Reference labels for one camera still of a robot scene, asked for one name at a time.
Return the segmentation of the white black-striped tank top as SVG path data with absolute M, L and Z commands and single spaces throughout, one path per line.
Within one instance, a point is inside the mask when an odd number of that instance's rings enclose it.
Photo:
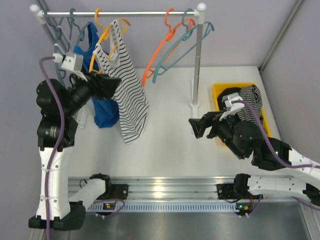
M 107 55 L 101 39 L 95 45 L 91 62 L 96 62 L 102 74 L 121 80 L 112 99 L 118 105 L 119 123 L 122 137 L 126 144 L 135 142 L 146 127 L 149 102 L 137 72 L 128 53 L 118 20 L 109 25 L 104 33 L 110 38 L 110 46 L 116 47 Z

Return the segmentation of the yellow hanger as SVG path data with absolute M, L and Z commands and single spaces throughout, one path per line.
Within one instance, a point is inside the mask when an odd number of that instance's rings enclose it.
M 98 20 L 98 16 L 99 16 L 99 13 L 100 11 L 102 11 L 103 9 L 102 8 L 97 8 L 95 10 L 95 14 L 94 14 L 94 20 L 95 20 L 95 23 L 102 28 L 102 34 L 98 40 L 98 44 L 101 44 L 102 41 L 106 41 L 109 37 L 110 37 L 110 34 L 111 34 L 111 24 L 108 25 L 108 27 L 105 27 L 103 24 L 100 24 L 99 20 Z M 118 18 L 117 19 L 118 21 L 122 22 L 122 35 L 125 35 L 127 30 L 128 30 L 128 27 L 131 26 L 131 23 L 130 21 L 128 21 L 126 18 Z M 95 57 L 96 57 L 96 54 L 93 53 L 92 54 L 92 57 L 91 57 L 91 60 L 90 60 L 90 64 L 89 64 L 89 70 L 88 72 L 91 73 L 91 72 L 95 72 L 95 73 L 101 73 L 102 71 L 101 70 L 95 70 L 94 69 L 94 63 L 95 63 Z

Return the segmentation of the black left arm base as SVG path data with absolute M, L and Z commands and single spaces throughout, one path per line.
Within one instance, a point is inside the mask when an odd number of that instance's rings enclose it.
M 97 200 L 121 199 L 126 200 L 129 194 L 128 184 L 112 184 Z

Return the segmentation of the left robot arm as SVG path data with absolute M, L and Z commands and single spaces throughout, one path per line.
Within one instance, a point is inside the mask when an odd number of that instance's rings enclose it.
M 74 84 L 69 88 L 53 78 L 42 81 L 36 88 L 36 103 L 42 115 L 37 129 L 41 190 L 37 211 L 28 220 L 31 229 L 78 230 L 94 201 L 113 194 L 110 176 L 96 173 L 69 197 L 68 167 L 78 129 L 74 115 L 91 98 L 111 99 L 121 79 L 98 73 L 82 77 L 71 74 L 70 78 Z

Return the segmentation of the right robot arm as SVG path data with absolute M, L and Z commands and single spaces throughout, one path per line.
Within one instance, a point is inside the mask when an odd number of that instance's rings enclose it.
M 283 177 L 263 177 L 238 173 L 233 181 L 233 195 L 238 199 L 260 195 L 282 195 L 320 205 L 320 166 L 297 152 L 289 144 L 267 137 L 262 128 L 232 116 L 220 119 L 221 112 L 212 111 L 201 118 L 188 120 L 197 139 L 210 129 L 207 139 L 219 138 L 240 160 L 252 158 L 251 165 Z

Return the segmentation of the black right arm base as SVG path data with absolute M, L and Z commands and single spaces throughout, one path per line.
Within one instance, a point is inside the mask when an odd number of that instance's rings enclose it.
M 216 185 L 219 200 L 247 200 L 250 199 L 248 194 L 236 193 L 233 183 L 220 183 Z

